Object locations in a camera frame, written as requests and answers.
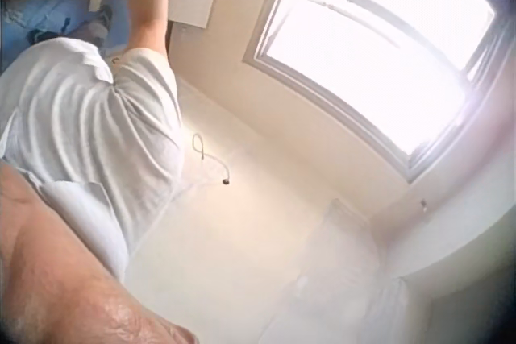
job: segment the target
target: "cable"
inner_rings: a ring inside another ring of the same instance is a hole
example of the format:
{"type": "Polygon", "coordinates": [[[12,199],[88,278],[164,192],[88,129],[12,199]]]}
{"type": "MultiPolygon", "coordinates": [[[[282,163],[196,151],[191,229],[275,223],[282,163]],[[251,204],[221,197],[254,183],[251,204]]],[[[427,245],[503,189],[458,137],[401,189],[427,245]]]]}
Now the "cable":
{"type": "Polygon", "coordinates": [[[204,152],[204,140],[202,139],[202,136],[200,133],[196,133],[193,135],[192,148],[194,151],[201,154],[201,160],[204,160],[207,157],[208,159],[215,160],[217,163],[222,165],[224,167],[224,169],[226,170],[226,175],[227,175],[227,178],[223,180],[223,184],[229,185],[229,181],[230,181],[230,177],[231,177],[229,167],[226,166],[226,164],[224,162],[222,162],[220,159],[216,158],[215,156],[208,155],[207,153],[204,152]],[[195,139],[199,139],[199,141],[201,142],[201,149],[197,149],[197,147],[195,147],[195,139]]]}

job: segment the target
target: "man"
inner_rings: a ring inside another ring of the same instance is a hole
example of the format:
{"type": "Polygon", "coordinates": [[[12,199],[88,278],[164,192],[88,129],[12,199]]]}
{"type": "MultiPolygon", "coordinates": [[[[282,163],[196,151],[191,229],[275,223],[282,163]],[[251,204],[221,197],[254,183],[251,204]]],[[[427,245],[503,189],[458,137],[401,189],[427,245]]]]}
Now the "man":
{"type": "Polygon", "coordinates": [[[115,74],[96,47],[104,10],[69,37],[33,32],[44,42],[0,77],[0,325],[15,342],[195,342],[119,282],[182,163],[168,0],[129,7],[115,74]]]}

